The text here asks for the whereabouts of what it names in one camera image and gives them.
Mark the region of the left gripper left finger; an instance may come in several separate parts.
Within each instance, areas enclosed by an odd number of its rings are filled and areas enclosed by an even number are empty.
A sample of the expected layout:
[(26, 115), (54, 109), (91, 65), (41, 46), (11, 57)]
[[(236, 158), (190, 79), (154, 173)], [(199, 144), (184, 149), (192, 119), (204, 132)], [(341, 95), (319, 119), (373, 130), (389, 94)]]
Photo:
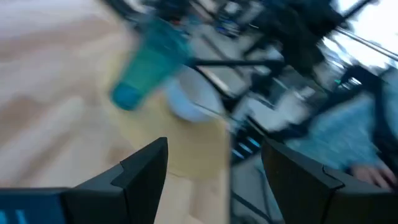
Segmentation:
[(1, 189), (1, 223), (153, 223), (167, 163), (161, 137), (75, 187)]

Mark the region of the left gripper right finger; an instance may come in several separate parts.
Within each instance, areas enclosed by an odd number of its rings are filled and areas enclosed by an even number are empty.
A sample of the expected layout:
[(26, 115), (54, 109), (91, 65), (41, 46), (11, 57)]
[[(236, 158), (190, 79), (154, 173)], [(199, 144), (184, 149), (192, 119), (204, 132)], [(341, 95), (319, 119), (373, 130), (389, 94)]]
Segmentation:
[(266, 139), (262, 163), (286, 223), (397, 223), (397, 194)]

